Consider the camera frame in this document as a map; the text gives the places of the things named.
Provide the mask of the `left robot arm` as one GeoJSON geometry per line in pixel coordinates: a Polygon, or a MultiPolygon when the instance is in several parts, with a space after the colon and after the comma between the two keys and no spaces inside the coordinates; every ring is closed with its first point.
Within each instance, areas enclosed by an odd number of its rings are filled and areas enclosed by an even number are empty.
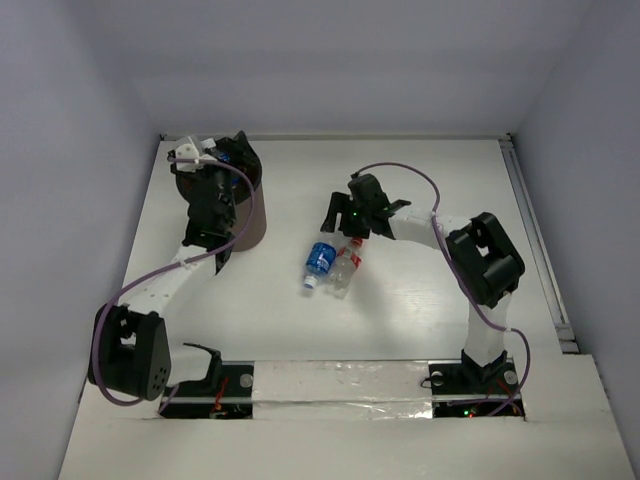
{"type": "Polygon", "coordinates": [[[129,284],[96,314],[88,380],[110,403],[134,406],[177,392],[167,385],[171,356],[166,317],[232,254],[256,247],[267,230],[263,167],[247,134],[187,136],[168,151],[187,204],[184,237],[168,265],[129,284]]]}

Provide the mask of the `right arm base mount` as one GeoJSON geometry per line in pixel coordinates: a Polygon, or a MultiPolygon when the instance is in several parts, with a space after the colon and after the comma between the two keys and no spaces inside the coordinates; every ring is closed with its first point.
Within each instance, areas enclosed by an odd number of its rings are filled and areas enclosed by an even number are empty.
{"type": "Polygon", "coordinates": [[[525,417],[510,358],[485,380],[474,378],[461,362],[430,363],[420,387],[431,392],[435,418],[525,417]]]}

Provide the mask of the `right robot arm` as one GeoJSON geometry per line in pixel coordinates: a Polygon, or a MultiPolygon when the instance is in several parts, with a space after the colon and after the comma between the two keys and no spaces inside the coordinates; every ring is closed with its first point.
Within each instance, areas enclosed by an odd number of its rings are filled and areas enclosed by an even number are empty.
{"type": "Polygon", "coordinates": [[[374,234],[440,251],[469,302],[460,379],[470,391],[486,390],[506,364],[507,311],[525,273],[524,261],[500,221],[488,212],[451,217],[408,200],[390,201],[372,174],[352,178],[348,188],[349,193],[331,194],[320,230],[348,238],[374,234]]]}

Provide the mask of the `red cap clear bottle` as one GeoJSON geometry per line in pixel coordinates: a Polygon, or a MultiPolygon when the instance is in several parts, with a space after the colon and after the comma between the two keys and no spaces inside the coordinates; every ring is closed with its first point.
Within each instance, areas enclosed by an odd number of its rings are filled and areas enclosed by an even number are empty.
{"type": "Polygon", "coordinates": [[[329,271],[327,291],[337,299],[343,299],[349,289],[354,274],[362,262],[361,250],[364,239],[351,238],[337,253],[337,257],[329,271]]]}

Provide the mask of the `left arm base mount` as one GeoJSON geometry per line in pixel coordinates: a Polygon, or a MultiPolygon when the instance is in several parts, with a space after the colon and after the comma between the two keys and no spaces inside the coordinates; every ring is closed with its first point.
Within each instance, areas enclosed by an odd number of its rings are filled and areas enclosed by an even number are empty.
{"type": "Polygon", "coordinates": [[[251,419],[253,380],[253,362],[223,362],[215,374],[182,382],[159,415],[183,420],[251,419]]]}

